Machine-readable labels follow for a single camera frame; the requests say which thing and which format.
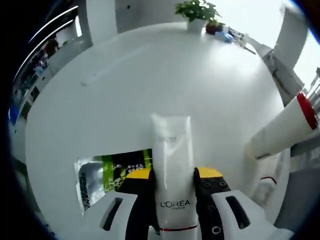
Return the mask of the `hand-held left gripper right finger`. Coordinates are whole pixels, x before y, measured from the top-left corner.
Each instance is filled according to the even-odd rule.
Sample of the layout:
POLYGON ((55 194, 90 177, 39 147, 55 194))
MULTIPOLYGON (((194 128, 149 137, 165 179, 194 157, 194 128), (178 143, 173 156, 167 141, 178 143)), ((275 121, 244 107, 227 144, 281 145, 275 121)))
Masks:
POLYGON ((194 169, 196 213, 204 240, 281 240, 282 229, 267 221, 262 207, 231 190, 215 169, 194 169))

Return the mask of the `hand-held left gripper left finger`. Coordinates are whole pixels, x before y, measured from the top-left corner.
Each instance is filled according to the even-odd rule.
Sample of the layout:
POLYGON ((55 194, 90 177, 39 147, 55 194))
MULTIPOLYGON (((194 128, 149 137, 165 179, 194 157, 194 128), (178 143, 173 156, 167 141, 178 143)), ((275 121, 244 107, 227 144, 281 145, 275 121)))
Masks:
POLYGON ((150 169, 136 170, 119 191, 107 192, 84 214, 83 240, 147 240, 149 228, 158 233, 155 178, 150 169))

